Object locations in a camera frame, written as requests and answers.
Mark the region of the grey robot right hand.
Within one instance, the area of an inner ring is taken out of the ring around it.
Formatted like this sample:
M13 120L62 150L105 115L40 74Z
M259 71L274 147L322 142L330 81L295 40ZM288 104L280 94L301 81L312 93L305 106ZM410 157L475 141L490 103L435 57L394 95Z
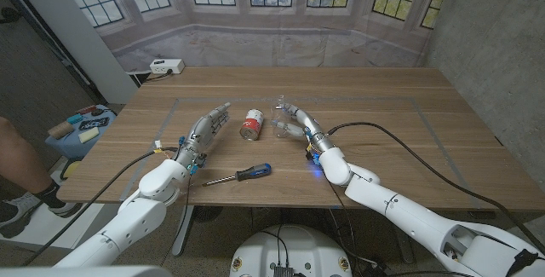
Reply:
M309 143L306 149L307 159L322 169L319 161L321 154L335 145L312 115L293 104L278 102L272 106L270 124L273 127L273 134L278 138L305 137Z

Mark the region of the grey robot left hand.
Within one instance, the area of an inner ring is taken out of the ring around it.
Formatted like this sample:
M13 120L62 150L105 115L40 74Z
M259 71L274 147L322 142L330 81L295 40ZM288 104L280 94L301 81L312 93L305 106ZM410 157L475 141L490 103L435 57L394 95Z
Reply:
M231 103L227 102L201 117L180 144L174 161L184 166L191 174L202 168L207 157L204 151L212 143L221 126L228 121L227 109L230 106Z

